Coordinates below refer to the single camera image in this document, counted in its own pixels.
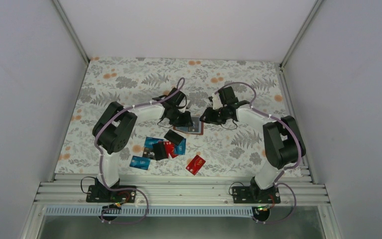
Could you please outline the brown leather card holder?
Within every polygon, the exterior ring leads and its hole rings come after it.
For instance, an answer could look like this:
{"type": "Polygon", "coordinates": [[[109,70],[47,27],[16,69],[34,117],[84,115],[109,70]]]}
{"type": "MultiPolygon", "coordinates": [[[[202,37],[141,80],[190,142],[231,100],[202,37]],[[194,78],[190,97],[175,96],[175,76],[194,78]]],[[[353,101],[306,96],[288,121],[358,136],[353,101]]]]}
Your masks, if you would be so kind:
{"type": "Polygon", "coordinates": [[[199,120],[199,116],[192,116],[192,126],[183,126],[183,127],[173,127],[173,130],[185,133],[185,134],[191,134],[191,135],[203,135],[203,122],[199,120]]]}

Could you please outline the black card bottom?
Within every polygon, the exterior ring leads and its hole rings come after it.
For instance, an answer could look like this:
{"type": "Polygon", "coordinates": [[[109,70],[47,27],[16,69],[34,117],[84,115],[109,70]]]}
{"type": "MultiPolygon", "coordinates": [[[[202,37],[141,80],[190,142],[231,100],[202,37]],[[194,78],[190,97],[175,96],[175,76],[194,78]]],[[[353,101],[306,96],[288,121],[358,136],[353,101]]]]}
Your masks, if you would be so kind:
{"type": "Polygon", "coordinates": [[[201,125],[199,121],[199,117],[192,117],[193,126],[191,127],[190,132],[199,134],[201,133],[201,125]]]}

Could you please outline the red VIP card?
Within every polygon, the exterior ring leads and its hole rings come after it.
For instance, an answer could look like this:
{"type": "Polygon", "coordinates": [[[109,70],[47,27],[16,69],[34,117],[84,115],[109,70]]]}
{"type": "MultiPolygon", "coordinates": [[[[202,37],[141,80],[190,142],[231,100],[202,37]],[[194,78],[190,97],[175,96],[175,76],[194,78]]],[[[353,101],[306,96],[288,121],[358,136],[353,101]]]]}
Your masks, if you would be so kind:
{"type": "Polygon", "coordinates": [[[205,165],[206,161],[200,157],[199,155],[196,155],[186,166],[186,170],[191,173],[192,175],[196,175],[200,169],[205,165]]]}

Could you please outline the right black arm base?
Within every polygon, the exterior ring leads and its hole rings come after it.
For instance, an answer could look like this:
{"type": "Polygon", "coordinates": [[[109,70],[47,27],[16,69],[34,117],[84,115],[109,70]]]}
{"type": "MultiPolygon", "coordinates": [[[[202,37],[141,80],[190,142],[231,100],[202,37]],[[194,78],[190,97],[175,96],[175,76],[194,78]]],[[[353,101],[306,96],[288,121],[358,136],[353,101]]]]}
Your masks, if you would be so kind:
{"type": "Polygon", "coordinates": [[[231,188],[235,204],[278,204],[281,202],[279,189],[272,186],[259,189],[256,186],[233,186],[231,188]]]}

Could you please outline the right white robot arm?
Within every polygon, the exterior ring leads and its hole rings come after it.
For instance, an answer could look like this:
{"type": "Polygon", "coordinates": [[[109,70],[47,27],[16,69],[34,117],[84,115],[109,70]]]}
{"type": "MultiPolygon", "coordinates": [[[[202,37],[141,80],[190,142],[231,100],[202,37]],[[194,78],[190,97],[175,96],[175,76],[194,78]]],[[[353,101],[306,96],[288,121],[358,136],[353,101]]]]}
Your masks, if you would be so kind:
{"type": "Polygon", "coordinates": [[[305,155],[305,146],[295,118],[278,118],[253,106],[253,101],[238,100],[231,86],[222,87],[209,96],[207,107],[200,121],[222,125],[228,120],[244,123],[261,132],[267,162],[252,178],[250,198],[263,202],[269,195],[268,188],[276,185],[288,170],[297,168],[305,155]]]}

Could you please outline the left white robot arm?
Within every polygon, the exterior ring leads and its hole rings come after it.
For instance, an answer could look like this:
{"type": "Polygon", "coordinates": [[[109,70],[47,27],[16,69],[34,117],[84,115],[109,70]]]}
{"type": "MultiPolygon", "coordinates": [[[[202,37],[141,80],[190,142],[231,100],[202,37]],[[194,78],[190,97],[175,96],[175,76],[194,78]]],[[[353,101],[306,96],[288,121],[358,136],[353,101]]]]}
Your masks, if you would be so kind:
{"type": "Polygon", "coordinates": [[[168,95],[151,99],[147,103],[125,107],[112,102],[93,128],[94,145],[100,152],[97,180],[101,184],[98,194],[107,202],[118,196],[117,160],[113,156],[124,149],[137,123],[167,119],[173,126],[192,126],[186,95],[174,88],[168,95]]]}

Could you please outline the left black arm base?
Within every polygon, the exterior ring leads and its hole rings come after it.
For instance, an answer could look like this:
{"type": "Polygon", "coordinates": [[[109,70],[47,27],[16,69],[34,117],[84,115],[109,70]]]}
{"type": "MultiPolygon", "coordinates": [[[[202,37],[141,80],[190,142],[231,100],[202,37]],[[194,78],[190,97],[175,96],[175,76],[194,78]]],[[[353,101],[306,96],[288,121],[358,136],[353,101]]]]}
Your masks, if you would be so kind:
{"type": "Polygon", "coordinates": [[[136,196],[136,186],[114,185],[112,189],[121,189],[120,191],[111,191],[104,185],[97,182],[90,185],[86,191],[86,202],[88,203],[134,203],[136,196]]]}

